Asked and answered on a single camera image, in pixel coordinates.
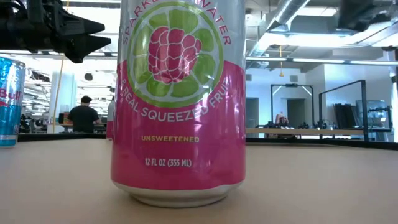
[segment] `can bottom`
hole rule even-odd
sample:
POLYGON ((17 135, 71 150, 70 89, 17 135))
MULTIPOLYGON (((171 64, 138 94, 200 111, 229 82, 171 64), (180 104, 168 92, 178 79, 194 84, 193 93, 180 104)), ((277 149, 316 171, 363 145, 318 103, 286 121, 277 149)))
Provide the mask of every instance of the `can bottom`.
POLYGON ((142 203, 165 208, 191 208, 209 205, 223 200, 229 191, 241 185, 240 182, 205 190, 151 190, 129 187, 115 181, 113 183, 142 203))

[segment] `blue can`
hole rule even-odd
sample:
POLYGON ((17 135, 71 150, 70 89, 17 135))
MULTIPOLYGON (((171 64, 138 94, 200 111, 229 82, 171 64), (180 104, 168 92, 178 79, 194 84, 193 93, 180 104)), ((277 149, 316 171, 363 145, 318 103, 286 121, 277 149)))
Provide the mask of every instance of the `blue can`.
POLYGON ((0 57, 0 148, 17 143, 25 83, 25 64, 0 57))

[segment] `green lime slice graphic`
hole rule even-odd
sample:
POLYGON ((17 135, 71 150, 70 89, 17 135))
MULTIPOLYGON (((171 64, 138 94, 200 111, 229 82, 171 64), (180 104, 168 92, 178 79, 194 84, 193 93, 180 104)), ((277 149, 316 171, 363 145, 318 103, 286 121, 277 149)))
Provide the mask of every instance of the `green lime slice graphic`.
POLYGON ((198 29, 193 35, 202 42, 202 50, 211 52, 214 49, 213 36, 208 29, 198 29))
POLYGON ((218 33, 212 19, 195 4, 164 2, 149 9, 137 21, 127 52, 134 93, 161 108, 199 102, 220 82, 223 46, 218 33), (182 46, 177 58, 176 44, 182 46), (196 53, 187 53, 193 47, 196 53))

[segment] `black shirt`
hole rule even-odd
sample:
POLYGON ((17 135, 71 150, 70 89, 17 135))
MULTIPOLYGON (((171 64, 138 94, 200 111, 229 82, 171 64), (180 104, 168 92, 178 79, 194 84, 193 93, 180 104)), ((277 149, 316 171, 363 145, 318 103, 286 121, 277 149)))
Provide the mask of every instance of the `black shirt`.
POLYGON ((93 133, 94 121, 99 120, 96 110, 89 106, 77 106, 69 112, 68 119, 73 122, 73 131, 93 133))

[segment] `doorway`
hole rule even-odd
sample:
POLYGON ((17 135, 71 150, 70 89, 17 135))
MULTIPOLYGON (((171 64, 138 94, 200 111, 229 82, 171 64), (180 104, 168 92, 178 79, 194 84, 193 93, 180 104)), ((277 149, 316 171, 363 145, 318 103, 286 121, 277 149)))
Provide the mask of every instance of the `doorway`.
POLYGON ((305 99, 287 99, 289 126, 298 128, 305 121, 305 99))
MULTIPOLYGON (((246 98, 246 127, 259 125, 259 98, 246 98)), ((247 138, 258 138, 258 134, 246 134, 247 138)))

